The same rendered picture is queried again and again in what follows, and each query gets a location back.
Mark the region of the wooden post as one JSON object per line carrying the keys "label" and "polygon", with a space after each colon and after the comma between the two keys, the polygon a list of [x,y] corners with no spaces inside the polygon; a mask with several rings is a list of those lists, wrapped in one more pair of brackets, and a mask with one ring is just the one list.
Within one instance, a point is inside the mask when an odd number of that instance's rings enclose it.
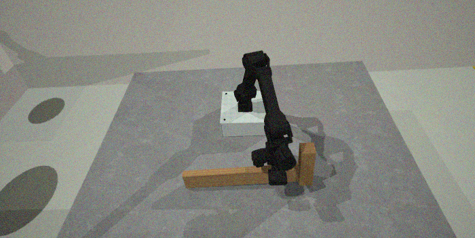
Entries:
{"label": "wooden post", "polygon": [[299,143],[299,186],[313,186],[316,150],[313,142]]}

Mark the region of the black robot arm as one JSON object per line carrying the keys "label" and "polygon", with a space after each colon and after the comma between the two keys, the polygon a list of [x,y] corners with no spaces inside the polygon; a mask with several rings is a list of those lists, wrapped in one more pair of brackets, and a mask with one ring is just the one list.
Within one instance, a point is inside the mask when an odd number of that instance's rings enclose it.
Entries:
{"label": "black robot arm", "polygon": [[[283,171],[290,170],[296,165],[296,159],[290,151],[288,144],[292,143],[292,131],[285,114],[280,110],[272,81],[270,59],[263,50],[244,54],[242,64],[245,68],[244,78],[234,91],[238,102],[238,112],[252,112],[251,98],[256,98],[257,88],[254,86],[258,79],[259,87],[265,107],[264,130],[267,137],[266,148],[251,152],[253,165],[264,166],[267,162],[271,165],[268,151],[273,156]],[[267,66],[266,66],[267,65]],[[284,135],[288,137],[284,137]]]}

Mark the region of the wooden side rail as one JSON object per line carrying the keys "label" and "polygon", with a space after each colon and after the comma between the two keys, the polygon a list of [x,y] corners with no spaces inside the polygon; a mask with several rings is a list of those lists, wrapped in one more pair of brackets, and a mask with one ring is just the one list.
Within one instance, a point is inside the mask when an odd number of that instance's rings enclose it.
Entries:
{"label": "wooden side rail", "polygon": [[[271,169],[271,165],[185,170],[183,171],[183,180],[186,189],[203,186],[269,183],[268,169]],[[287,182],[299,181],[298,163],[285,172]]]}

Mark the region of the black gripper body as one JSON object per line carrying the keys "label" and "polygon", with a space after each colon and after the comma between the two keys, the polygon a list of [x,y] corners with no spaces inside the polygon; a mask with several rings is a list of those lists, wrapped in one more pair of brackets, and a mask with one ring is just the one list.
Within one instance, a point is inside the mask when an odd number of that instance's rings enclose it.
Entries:
{"label": "black gripper body", "polygon": [[287,175],[286,172],[281,170],[273,156],[273,153],[270,153],[268,148],[268,157],[271,159],[271,170],[268,173],[269,184],[270,185],[285,185],[287,184]]}

